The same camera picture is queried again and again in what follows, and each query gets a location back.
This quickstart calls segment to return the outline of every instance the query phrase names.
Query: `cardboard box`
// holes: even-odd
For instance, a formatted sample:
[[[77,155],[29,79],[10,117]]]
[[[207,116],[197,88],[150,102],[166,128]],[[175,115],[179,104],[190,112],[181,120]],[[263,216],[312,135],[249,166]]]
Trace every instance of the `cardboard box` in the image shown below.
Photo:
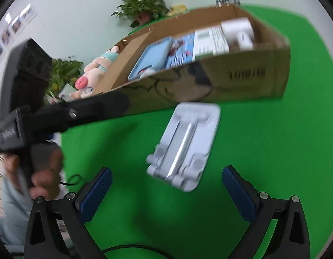
[[[253,51],[230,46],[230,53],[161,70],[142,80],[127,78],[145,48],[164,37],[180,37],[222,21],[247,17],[254,29]],[[234,5],[200,8],[154,23],[123,38],[120,56],[95,87],[95,94],[118,90],[129,98],[127,115],[170,108],[184,101],[280,97],[290,71],[289,41],[271,27]]]

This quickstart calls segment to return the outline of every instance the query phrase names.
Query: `finger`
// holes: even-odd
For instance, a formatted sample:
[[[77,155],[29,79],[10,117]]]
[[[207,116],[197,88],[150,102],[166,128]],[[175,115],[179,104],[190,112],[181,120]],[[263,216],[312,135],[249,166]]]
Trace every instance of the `finger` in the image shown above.
[[[29,191],[31,198],[34,200],[39,196],[44,197],[46,200],[53,200],[60,193],[60,188],[58,186],[52,188],[32,187]]]
[[[63,166],[63,153],[60,148],[56,148],[50,155],[49,167],[59,173]]]
[[[11,181],[15,188],[20,189],[19,179],[17,177],[17,168],[19,166],[20,159],[17,155],[6,155],[4,161],[4,167],[6,171],[6,177]]]
[[[31,177],[32,183],[36,187],[49,188],[61,181],[61,177],[58,173],[51,169],[44,169],[35,172]]]

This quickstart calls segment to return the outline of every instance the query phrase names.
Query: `plush toy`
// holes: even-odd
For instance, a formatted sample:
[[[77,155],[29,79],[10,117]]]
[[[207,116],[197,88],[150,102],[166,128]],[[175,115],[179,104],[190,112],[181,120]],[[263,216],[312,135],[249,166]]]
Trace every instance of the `plush toy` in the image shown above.
[[[110,65],[119,56],[119,47],[114,46],[111,50],[97,57],[84,68],[84,74],[75,82],[76,92],[72,92],[70,96],[73,99],[81,99],[89,97],[93,94],[94,87],[104,76]]]

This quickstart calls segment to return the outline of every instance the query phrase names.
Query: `blue gripper pad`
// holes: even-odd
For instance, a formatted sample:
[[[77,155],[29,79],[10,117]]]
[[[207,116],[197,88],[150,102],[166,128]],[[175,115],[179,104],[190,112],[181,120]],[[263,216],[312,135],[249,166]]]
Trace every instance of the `blue gripper pad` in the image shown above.
[[[112,171],[107,167],[103,167],[83,192],[86,195],[81,200],[78,208],[81,223],[84,224],[92,220],[111,184]]]
[[[254,222],[256,219],[256,205],[244,189],[245,181],[243,178],[233,166],[226,166],[223,169],[222,180],[243,220],[250,223]]]

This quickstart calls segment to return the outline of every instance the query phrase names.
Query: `green table surface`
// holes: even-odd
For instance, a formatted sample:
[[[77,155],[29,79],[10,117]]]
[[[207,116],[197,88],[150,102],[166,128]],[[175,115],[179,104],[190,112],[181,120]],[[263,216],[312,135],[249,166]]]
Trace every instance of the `green table surface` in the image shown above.
[[[291,70],[283,98],[219,103],[221,120],[196,190],[183,193],[146,174],[173,109],[92,123],[62,136],[67,176],[88,181],[102,166],[113,184],[86,227],[101,249],[141,243],[176,259],[226,258],[248,227],[221,181],[232,164],[258,191],[298,195],[307,219],[311,258],[333,230],[333,62],[321,38],[300,16],[246,6],[291,41]],[[70,190],[77,191],[82,184]],[[261,258],[272,221],[255,258]],[[108,258],[163,258],[124,249]]]

